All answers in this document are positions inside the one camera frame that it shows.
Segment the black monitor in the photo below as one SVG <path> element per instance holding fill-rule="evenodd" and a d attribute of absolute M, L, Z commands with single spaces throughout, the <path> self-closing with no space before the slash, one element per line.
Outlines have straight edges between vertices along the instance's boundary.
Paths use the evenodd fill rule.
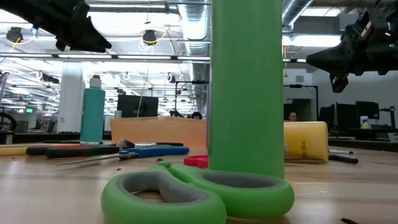
<path fill-rule="evenodd" d="M 338 129 L 360 128 L 358 107 L 356 105 L 346 105 L 336 103 L 337 126 Z"/>
<path fill-rule="evenodd" d="M 330 131 L 335 125 L 335 104 L 327 107 L 321 107 L 318 120 L 325 122 L 328 125 L 328 130 Z"/>
<path fill-rule="evenodd" d="M 122 118 L 136 118 L 138 114 L 138 106 L 140 96 L 119 95 L 118 110 L 122 111 Z M 139 117 L 157 116 L 159 107 L 158 97 L 143 96 Z"/>
<path fill-rule="evenodd" d="M 357 101 L 356 106 L 360 116 L 368 116 L 369 119 L 380 119 L 378 103 Z"/>

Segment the red object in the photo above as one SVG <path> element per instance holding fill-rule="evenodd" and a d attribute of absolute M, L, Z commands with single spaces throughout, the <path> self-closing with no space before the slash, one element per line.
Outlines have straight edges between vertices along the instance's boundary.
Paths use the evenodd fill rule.
<path fill-rule="evenodd" d="M 187 156 L 184 159 L 184 164 L 187 166 L 195 166 L 202 169 L 207 169 L 209 166 L 208 155 Z"/>

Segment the wooden workbench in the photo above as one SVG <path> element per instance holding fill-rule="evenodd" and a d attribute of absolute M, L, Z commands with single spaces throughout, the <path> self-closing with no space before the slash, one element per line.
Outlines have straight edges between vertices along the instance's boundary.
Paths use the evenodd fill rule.
<path fill-rule="evenodd" d="M 354 151 L 357 165 L 286 164 L 295 204 L 283 218 L 268 222 L 230 218 L 228 223 L 334 224 L 343 217 L 360 224 L 398 223 L 398 154 Z M 183 157 L 165 158 L 177 163 Z M 156 159 L 57 167 L 55 164 L 65 161 L 1 157 L 0 223 L 105 223 L 100 195 L 108 180 L 122 172 L 145 169 Z"/>

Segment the ceiling duct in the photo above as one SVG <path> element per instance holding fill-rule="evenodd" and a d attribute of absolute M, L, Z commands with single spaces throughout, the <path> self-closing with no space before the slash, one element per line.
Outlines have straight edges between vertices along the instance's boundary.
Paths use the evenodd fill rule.
<path fill-rule="evenodd" d="M 138 4 L 134 1 L 101 2 L 86 0 L 86 3 L 90 6 L 90 12 L 142 12 L 178 14 L 177 7 L 170 7 L 167 1 L 163 3 L 149 2 L 149 4 Z"/>
<path fill-rule="evenodd" d="M 284 0 L 282 2 L 282 31 L 293 32 L 293 24 L 313 0 Z"/>
<path fill-rule="evenodd" d="M 208 5 L 200 4 L 182 4 L 178 5 L 180 15 L 182 18 L 182 30 L 184 39 L 188 40 L 204 40 L 209 38 L 210 25 L 210 10 Z M 188 42 L 185 43 L 187 53 L 192 56 L 207 56 L 209 54 L 210 46 L 207 43 Z M 192 64 L 192 80 L 210 79 L 210 66 L 208 64 Z M 202 112 L 203 105 L 205 105 L 206 96 L 203 95 L 201 86 L 193 86 L 195 99 L 197 103 L 197 110 Z"/>

